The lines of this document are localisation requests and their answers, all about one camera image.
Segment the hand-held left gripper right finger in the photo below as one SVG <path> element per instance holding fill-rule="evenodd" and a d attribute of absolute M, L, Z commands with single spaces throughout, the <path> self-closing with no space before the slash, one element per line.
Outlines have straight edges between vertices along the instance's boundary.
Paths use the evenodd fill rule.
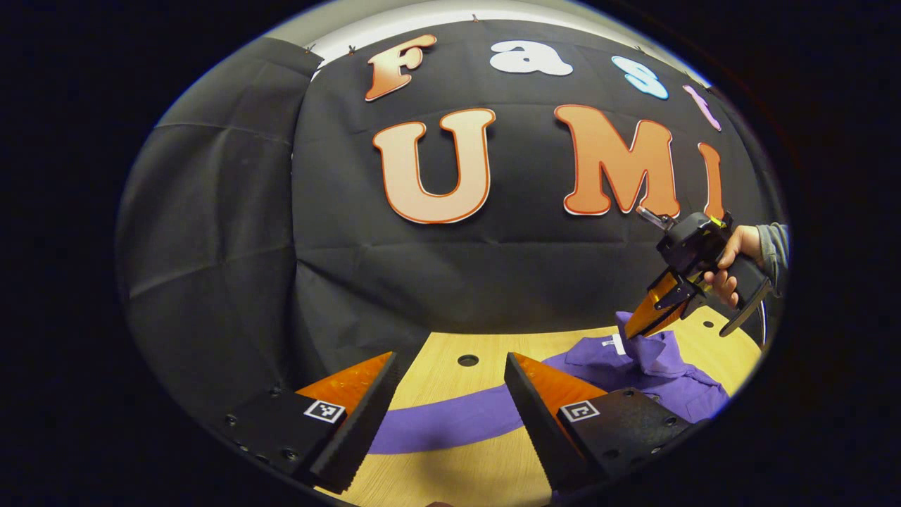
<path fill-rule="evenodd" d="M 561 494 L 630 474 L 693 426 L 637 388 L 607 392 L 520 353 L 506 356 L 504 382 L 551 489 Z"/>

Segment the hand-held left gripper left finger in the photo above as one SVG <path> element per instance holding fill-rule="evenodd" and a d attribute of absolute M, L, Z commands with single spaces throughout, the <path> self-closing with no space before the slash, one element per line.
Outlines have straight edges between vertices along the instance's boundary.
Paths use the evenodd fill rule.
<path fill-rule="evenodd" d="M 307 487 L 341 494 L 363 464 L 401 381 L 387 352 L 294 392 L 272 388 L 227 411 L 218 432 Z"/>

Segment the purple ribbed shirt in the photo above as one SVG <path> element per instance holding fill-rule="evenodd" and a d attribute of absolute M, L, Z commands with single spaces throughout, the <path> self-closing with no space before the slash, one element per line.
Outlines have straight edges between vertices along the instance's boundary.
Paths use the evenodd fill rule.
<path fill-rule="evenodd" d="M 370 453 L 443 451 L 497 439 L 520 429 L 503 382 L 510 351 L 606 391 L 636 387 L 696 423 L 717 414 L 757 360 L 739 332 L 719 337 L 708 313 L 651 337 L 623 340 L 616 330 L 545 334 L 433 333 L 403 379 Z"/>

